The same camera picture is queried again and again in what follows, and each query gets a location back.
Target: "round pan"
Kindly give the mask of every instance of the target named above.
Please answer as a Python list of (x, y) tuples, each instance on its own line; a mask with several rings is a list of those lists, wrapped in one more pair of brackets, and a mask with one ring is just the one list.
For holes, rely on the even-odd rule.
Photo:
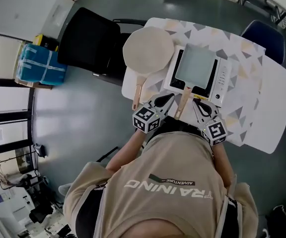
[(147, 77), (168, 64), (174, 53), (174, 44), (165, 30), (149, 26), (133, 32), (123, 46), (127, 67), (137, 73), (137, 85), (132, 109), (140, 102), (142, 86)]

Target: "control panel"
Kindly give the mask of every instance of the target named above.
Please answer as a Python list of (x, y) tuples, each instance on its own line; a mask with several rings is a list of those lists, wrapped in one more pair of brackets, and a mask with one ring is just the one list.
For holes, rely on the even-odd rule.
[(220, 60), (219, 70), (211, 97), (211, 102), (218, 107), (222, 106), (223, 99), (227, 93), (231, 69), (231, 62), (225, 59)]

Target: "gray floor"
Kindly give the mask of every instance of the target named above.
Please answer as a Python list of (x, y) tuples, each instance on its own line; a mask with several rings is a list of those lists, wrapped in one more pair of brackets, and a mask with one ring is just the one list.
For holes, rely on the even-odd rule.
[[(227, 0), (80, 0), (68, 20), (80, 6), (109, 19), (175, 18), (234, 34), (240, 34), (253, 19), (272, 24), (257, 12)], [(54, 188), (71, 182), (86, 162), (127, 141), (134, 131), (131, 115), (131, 101), (122, 96), (121, 87), (69, 67), (62, 86), (36, 91), (34, 140), (44, 144), (48, 153), (40, 163), (41, 173)], [(271, 155), (228, 142), (225, 147), (239, 181), (251, 186), (259, 215), (286, 203), (286, 129)]]

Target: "office chair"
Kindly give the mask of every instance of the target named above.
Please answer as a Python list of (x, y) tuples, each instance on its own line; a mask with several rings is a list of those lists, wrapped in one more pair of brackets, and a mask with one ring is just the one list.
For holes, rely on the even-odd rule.
[(122, 47), (130, 33), (121, 33), (117, 23), (144, 26), (146, 21), (111, 21), (80, 8), (64, 31), (58, 49), (58, 62), (90, 70), (96, 76), (103, 76), (103, 80), (122, 85), (126, 70)]
[(241, 36), (266, 48), (266, 56), (282, 64), (285, 57), (285, 43), (283, 35), (273, 27), (253, 20)]
[(30, 211), (29, 218), (33, 223), (42, 223), (47, 215), (52, 214), (54, 209), (49, 202), (43, 202)]

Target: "pan handle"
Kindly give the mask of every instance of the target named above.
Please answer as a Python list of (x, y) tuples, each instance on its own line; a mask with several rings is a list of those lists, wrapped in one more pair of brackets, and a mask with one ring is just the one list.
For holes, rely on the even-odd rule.
[(181, 97), (181, 100), (178, 104), (178, 107), (177, 107), (177, 110), (176, 110), (176, 113), (174, 116), (174, 118), (176, 120), (179, 120), (179, 118), (181, 117), (181, 114), (183, 113), (184, 107), (186, 105), (186, 102), (187, 102), (190, 94), (192, 93), (192, 90), (193, 90), (193, 88), (191, 88), (191, 87), (185, 87), (184, 88), (183, 95)]
[(132, 110), (136, 110), (139, 106), (140, 103), (140, 97), (141, 97), (141, 90), (143, 87), (143, 84), (146, 81), (146, 77), (143, 76), (138, 76), (137, 78), (137, 86), (135, 88), (135, 94), (134, 94), (134, 99), (133, 99), (133, 104), (132, 104)]

